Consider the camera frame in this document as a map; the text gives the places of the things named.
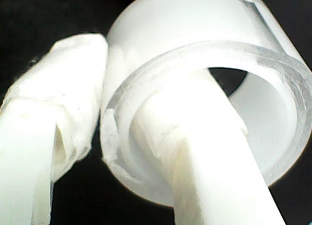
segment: white plastic rod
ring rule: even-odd
[[[56,122],[46,105],[8,104],[0,119],[0,224],[50,223]]]
[[[177,225],[285,225],[246,127],[208,70],[151,96],[131,131],[172,187]]]

